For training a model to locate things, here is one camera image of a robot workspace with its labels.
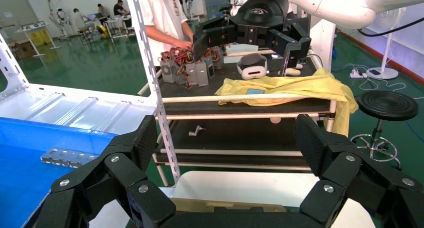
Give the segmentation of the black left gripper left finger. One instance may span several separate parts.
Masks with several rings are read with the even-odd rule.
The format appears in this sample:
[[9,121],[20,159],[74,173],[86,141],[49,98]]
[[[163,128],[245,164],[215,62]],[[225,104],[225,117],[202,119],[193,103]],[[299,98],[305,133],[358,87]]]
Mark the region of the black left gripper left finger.
[[151,115],[135,131],[115,136],[97,158],[51,185],[35,226],[88,227],[113,200],[137,227],[163,226],[176,206],[146,175],[157,137]]

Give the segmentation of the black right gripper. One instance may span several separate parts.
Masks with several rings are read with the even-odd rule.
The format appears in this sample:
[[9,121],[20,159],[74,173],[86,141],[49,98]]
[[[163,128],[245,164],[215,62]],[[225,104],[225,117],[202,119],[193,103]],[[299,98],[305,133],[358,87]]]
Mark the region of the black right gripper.
[[192,60],[199,61],[208,48],[237,42],[269,48],[283,57],[279,75],[295,68],[308,54],[312,39],[295,21],[287,20],[289,0],[247,0],[235,16],[217,17],[195,26]]

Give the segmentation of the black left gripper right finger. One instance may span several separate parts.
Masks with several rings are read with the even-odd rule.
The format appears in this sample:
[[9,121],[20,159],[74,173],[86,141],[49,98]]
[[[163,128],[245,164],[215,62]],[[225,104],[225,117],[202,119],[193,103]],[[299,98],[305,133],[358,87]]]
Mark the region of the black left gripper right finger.
[[294,137],[319,178],[299,210],[319,227],[331,227],[348,199],[384,227],[423,227],[424,187],[418,180],[369,158],[345,136],[319,128],[306,114],[296,118]]

